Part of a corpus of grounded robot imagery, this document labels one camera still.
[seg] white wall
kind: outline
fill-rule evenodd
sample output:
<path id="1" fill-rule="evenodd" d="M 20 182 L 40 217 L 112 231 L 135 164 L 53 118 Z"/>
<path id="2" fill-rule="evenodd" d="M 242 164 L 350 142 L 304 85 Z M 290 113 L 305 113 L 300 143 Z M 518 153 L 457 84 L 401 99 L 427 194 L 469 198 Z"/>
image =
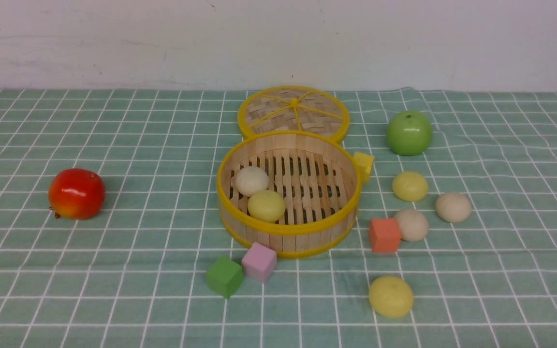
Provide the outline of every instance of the white wall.
<path id="1" fill-rule="evenodd" d="M 557 0 L 0 0 L 0 87 L 557 91 Z"/>

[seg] orange cube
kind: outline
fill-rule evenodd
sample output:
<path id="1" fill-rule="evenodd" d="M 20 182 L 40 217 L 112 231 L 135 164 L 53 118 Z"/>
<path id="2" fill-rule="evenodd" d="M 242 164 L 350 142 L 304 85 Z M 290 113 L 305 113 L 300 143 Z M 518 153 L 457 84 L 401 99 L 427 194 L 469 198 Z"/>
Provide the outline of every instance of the orange cube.
<path id="1" fill-rule="evenodd" d="M 401 243 L 401 231 L 394 218 L 374 218 L 369 225 L 369 243 L 374 253 L 394 253 Z"/>

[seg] foam cube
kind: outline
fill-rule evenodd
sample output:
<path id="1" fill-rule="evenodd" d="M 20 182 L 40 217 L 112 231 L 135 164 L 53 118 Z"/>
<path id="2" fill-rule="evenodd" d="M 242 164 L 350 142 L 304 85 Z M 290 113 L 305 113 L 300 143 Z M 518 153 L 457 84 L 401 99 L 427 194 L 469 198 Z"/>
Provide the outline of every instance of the foam cube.
<path id="1" fill-rule="evenodd" d="M 252 243 L 242 259 L 244 274 L 262 284 L 272 275 L 276 265 L 276 251 L 257 242 Z"/>
<path id="2" fill-rule="evenodd" d="M 358 168 L 360 168 L 360 177 L 362 178 L 363 183 L 369 182 L 375 157 L 356 151 L 354 152 L 354 156 L 352 158 L 354 162 L 356 162 L 356 165 L 358 165 Z"/>
<path id="3" fill-rule="evenodd" d="M 226 256 L 219 257 L 205 273 L 208 287 L 229 299 L 244 280 L 242 266 Z"/>
<path id="4" fill-rule="evenodd" d="M 394 253 L 401 243 L 401 230 L 394 218 L 374 218 L 369 225 L 369 243 L 374 253 Z"/>

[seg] woven bamboo lid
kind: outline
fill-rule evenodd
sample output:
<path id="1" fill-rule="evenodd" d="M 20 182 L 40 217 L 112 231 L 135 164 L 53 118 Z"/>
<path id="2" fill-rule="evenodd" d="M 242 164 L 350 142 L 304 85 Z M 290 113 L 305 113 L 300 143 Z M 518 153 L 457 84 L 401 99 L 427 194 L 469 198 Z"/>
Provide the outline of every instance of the woven bamboo lid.
<path id="1" fill-rule="evenodd" d="M 304 131 L 341 143 L 349 111 L 330 93 L 302 86 L 279 86 L 248 97 L 238 111 L 243 137 L 271 131 Z"/>

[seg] pink cube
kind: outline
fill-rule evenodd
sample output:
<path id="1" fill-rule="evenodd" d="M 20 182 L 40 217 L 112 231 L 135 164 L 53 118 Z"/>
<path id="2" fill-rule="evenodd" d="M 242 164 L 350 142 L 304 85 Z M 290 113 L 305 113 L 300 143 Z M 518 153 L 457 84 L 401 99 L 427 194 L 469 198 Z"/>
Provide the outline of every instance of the pink cube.
<path id="1" fill-rule="evenodd" d="M 252 246 L 242 259 L 244 274 L 261 283 L 265 283 L 268 280 L 276 265 L 276 251 L 257 242 L 252 243 Z"/>

